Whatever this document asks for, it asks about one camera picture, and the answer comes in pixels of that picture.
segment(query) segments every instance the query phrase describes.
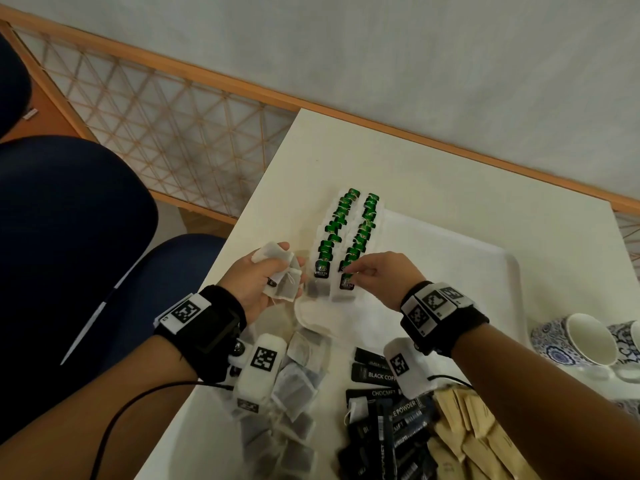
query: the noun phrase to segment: wooden trim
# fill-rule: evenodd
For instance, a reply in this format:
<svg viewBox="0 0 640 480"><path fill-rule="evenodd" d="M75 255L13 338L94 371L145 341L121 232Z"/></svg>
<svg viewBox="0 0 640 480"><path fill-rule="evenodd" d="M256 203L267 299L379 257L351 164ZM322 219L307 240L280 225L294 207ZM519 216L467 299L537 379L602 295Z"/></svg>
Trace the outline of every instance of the wooden trim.
<svg viewBox="0 0 640 480"><path fill-rule="evenodd" d="M60 92L60 89L53 83L47 73L43 71L38 61L30 53L29 49L22 43L17 35L13 33L9 24L2 20L0 20L0 34L2 34L18 55L20 55L20 58L22 59L22 62L24 62L24 65L26 65L31 78L37 85L39 85L54 106L58 108L59 112L62 113L62 116L68 120L69 124L78 133L78 135L97 143L93 133L91 133L89 128L86 127L84 121L80 119L76 110L68 103L64 94Z"/></svg>
<svg viewBox="0 0 640 480"><path fill-rule="evenodd" d="M132 47L125 43L61 25L60 23L52 22L45 18L31 15L1 4L0 20L6 20L18 27L44 32L53 37L64 39L86 48L91 48L115 57L131 60L178 77L194 80L201 84L206 84L208 86L219 88L223 91L245 96L289 111L299 111L301 108L304 108L309 111L319 112L320 114L331 116L332 118L354 123L356 125L380 131L392 136L397 136L414 143L430 146L431 148L435 148L443 152L452 153L496 168L511 171L525 177L534 178L548 184L558 185L574 192L606 200L611 203L613 210L640 215L640 201L633 198L608 192L592 185L581 184L580 182L576 182L568 178L557 177L539 170L526 168L498 158L482 155L481 153L476 153L452 144L443 143L400 128L394 128L376 121L367 120L347 112L338 111L337 109L263 88L244 80L239 80L202 67L180 62L169 57L165 57L164 55L149 52L148 50Z"/></svg>
<svg viewBox="0 0 640 480"><path fill-rule="evenodd" d="M236 222L238 222L238 219L236 219L235 217L231 217L226 214L220 214L215 210L205 209L204 207L201 207L194 203L185 202L183 200L180 200L179 198L171 197L167 194L156 192L155 190L149 190L149 193L151 193L151 197L153 197L156 200L167 202L167 203L170 203L171 205L175 205L176 207L181 207L183 209L187 209L192 212L197 212L199 214L202 214L203 216L211 217L212 219L215 219L220 222L226 222L227 224L232 224L232 225L235 225Z"/></svg>

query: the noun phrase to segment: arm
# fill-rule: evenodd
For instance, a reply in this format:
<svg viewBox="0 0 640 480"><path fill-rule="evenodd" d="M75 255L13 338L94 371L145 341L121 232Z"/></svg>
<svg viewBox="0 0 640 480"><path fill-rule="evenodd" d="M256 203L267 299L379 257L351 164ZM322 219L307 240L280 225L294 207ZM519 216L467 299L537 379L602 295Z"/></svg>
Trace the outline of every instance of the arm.
<svg viewBox="0 0 640 480"><path fill-rule="evenodd" d="M286 242L280 245L289 249ZM242 305L248 324L272 304L262 293L267 277L289 265L277 259L252 263L252 254L236 261L219 282ZM298 261L304 265L304 259ZM225 371L227 364L221 363L220 368ZM89 478L105 428L125 403L153 387L197 378L169 341L151 337L2 444L0 477ZM162 389L127 409L109 437L98 478L133 478L192 389L193 386Z"/></svg>
<svg viewBox="0 0 640 480"><path fill-rule="evenodd" d="M396 311L425 280L396 253L366 255L345 273ZM637 476L640 426L555 365L487 324L462 334L451 356L542 478Z"/></svg>

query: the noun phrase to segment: chair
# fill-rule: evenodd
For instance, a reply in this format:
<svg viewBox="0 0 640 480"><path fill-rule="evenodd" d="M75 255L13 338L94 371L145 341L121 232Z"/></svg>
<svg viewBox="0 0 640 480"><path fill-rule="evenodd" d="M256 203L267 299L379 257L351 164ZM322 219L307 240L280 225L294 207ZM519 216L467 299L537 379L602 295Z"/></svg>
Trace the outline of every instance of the chair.
<svg viewBox="0 0 640 480"><path fill-rule="evenodd" d="M1 137L25 112L31 87L1 36L0 65ZM9 392L0 442L122 359L151 336L155 316L198 290L225 240L181 235L136 264L157 222L140 179L99 144L66 136L0 144L0 354Z"/></svg>

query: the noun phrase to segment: kraft paper sachet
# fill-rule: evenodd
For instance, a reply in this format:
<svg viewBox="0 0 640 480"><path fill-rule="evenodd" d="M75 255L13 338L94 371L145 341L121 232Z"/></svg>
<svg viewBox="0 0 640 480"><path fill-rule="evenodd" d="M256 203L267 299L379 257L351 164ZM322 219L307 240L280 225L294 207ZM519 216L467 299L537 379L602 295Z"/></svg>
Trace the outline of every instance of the kraft paper sachet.
<svg viewBox="0 0 640 480"><path fill-rule="evenodd" d="M460 408L460 414L462 414L462 421L465 424L465 429L467 431L472 431L471 420L469 418L469 411L467 409L467 404L465 403L465 398L470 394L475 395L475 392L472 391L471 389L454 387L453 394L456 395L456 400L458 401L458 407Z"/></svg>
<svg viewBox="0 0 640 480"><path fill-rule="evenodd" d="M495 416L477 395L465 396L465 404L469 412L471 427L476 438L484 438L495 423Z"/></svg>
<svg viewBox="0 0 640 480"><path fill-rule="evenodd" d="M533 471L533 468L527 463L527 460L524 459L516 445L513 444L510 437L498 423L492 428L486 439L489 441L489 448L500 459L513 478L516 480L540 480L537 473Z"/></svg>
<svg viewBox="0 0 640 480"><path fill-rule="evenodd" d="M465 480L464 466L439 439L431 437L427 448L438 464L438 480Z"/></svg>
<svg viewBox="0 0 640 480"><path fill-rule="evenodd" d="M489 480L489 477L486 476L473 461L467 462L467 471L467 478L469 478L470 480Z"/></svg>
<svg viewBox="0 0 640 480"><path fill-rule="evenodd" d="M510 480L507 470L489 448L486 440L478 440L473 435L467 435L465 442L462 443L462 451L490 480Z"/></svg>
<svg viewBox="0 0 640 480"><path fill-rule="evenodd" d="M453 389L439 389L433 396L438 402L443 416L447 418L451 430L457 433L466 431L458 400L456 399L456 394L453 392Z"/></svg>
<svg viewBox="0 0 640 480"><path fill-rule="evenodd" d="M467 435L466 431L452 431L446 418L441 417L435 424L434 430L436 435L446 444L458 461L462 463L467 455L462 451L462 442Z"/></svg>

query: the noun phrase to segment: hand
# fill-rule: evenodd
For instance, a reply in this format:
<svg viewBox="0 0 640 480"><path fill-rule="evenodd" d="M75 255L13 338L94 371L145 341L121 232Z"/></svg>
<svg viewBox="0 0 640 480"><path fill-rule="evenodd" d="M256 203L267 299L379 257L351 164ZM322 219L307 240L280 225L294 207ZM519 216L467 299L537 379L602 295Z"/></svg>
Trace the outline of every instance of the hand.
<svg viewBox="0 0 640 480"><path fill-rule="evenodd" d="M367 290L396 312L400 311L400 303L409 290L425 281L407 256L391 251L365 254L348 265L344 272L353 273L350 282Z"/></svg>
<svg viewBox="0 0 640 480"><path fill-rule="evenodd" d="M285 251L289 250L288 242L279 242L278 245ZM273 305L273 300L262 292L267 286L268 277L289 267L288 262L276 258L254 263L251 261L251 256L255 251L233 263L218 283L218 286L229 291L242 305L247 325L255 322L267 306ZM298 258L298 263L303 269L305 261L304 258ZM307 281L307 275L303 273L300 282L305 281ZM300 295L302 295L301 289L298 290L296 298Z"/></svg>

